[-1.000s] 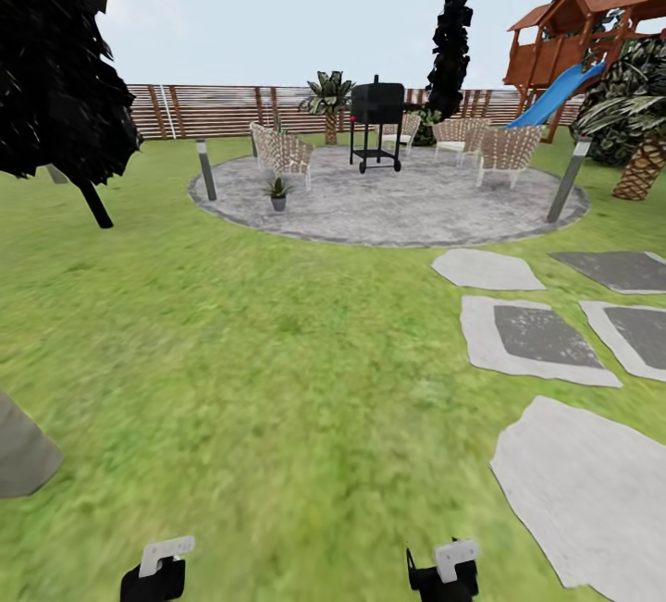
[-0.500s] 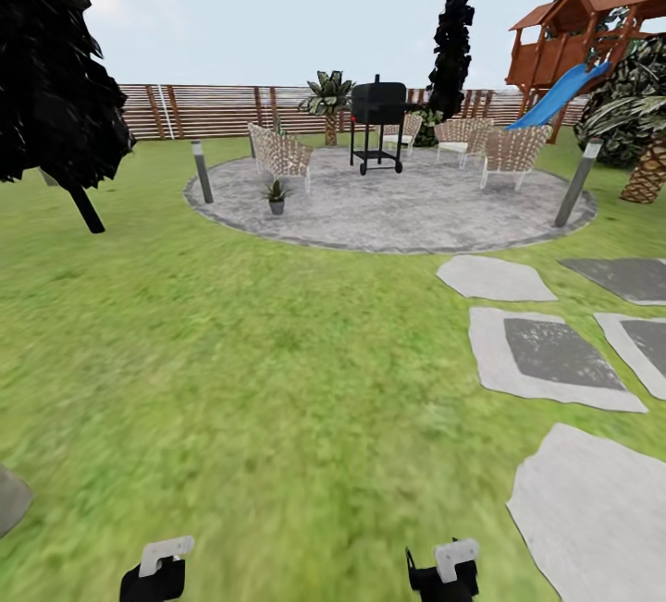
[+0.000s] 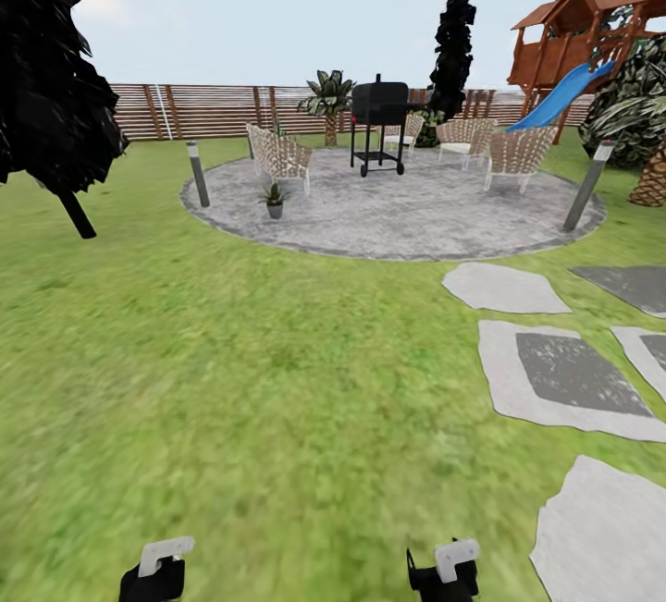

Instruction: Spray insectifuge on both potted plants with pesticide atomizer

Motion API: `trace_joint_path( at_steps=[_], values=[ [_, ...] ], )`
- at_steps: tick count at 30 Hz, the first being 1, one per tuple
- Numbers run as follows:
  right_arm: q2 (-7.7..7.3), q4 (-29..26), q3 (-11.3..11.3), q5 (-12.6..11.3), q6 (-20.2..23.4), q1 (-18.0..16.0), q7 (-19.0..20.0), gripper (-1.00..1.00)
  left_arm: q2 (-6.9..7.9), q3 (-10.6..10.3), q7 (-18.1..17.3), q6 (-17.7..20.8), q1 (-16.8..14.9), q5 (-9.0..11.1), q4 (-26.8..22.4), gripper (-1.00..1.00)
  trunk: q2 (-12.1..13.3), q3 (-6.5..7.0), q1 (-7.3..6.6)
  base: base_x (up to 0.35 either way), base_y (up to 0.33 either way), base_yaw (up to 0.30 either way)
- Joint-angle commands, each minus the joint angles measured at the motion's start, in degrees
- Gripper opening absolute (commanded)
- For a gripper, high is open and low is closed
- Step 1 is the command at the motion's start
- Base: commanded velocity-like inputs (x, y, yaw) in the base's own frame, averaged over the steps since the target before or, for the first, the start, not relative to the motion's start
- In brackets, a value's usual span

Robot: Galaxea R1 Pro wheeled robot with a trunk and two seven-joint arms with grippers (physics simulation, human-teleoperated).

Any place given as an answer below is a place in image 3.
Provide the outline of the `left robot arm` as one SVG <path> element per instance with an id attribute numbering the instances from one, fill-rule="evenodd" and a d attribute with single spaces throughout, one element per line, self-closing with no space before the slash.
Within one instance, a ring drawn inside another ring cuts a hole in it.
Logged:
<path id="1" fill-rule="evenodd" d="M 194 545 L 190 534 L 145 544 L 139 567 L 122 578 L 119 602 L 163 602 L 180 597 L 185 563 L 178 556 L 191 551 Z"/>

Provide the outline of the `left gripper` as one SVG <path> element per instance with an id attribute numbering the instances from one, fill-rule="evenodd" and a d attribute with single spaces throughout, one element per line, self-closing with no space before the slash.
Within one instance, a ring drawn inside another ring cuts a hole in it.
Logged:
<path id="1" fill-rule="evenodd" d="M 138 577 L 139 567 L 126 572 L 121 581 L 120 601 L 134 594 L 148 594 L 153 602 L 177 599 L 184 590 L 184 559 L 163 559 L 162 567 L 154 575 Z"/>

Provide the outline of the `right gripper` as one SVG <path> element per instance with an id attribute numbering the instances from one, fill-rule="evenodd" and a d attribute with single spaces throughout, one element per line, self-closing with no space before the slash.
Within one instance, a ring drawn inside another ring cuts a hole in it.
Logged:
<path id="1" fill-rule="evenodd" d="M 436 567 L 417 570 L 411 563 L 408 573 L 412 589 L 421 591 L 423 602 L 474 602 L 472 596 L 478 594 L 475 565 L 471 560 L 456 564 L 458 581 L 450 583 L 441 581 Z"/>

